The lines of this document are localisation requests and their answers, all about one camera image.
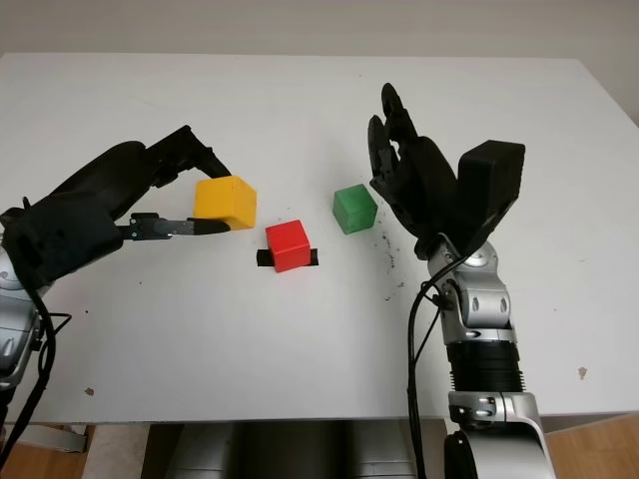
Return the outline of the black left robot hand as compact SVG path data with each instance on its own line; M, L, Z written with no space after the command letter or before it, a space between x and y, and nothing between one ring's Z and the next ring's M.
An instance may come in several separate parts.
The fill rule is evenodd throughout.
M63 240L86 233L96 222L96 242L113 241L119 233L127 240L167 240L172 236L208 236L227 233L222 220L169 221L157 214L134 214L125 227L121 218L151 188L162 188L180 173L197 169L211 179L231 175L216 157L184 126L148 147L138 141L116 145L73 174L47 199L50 210L36 226L41 242Z

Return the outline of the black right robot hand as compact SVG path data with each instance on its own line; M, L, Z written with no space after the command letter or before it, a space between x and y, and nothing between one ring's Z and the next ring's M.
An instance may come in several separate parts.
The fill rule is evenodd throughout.
M444 233L455 193L454 172L436 143L420 135L395 88L381 89L384 117L367 127L370 185L416 238L414 252L430 258Z

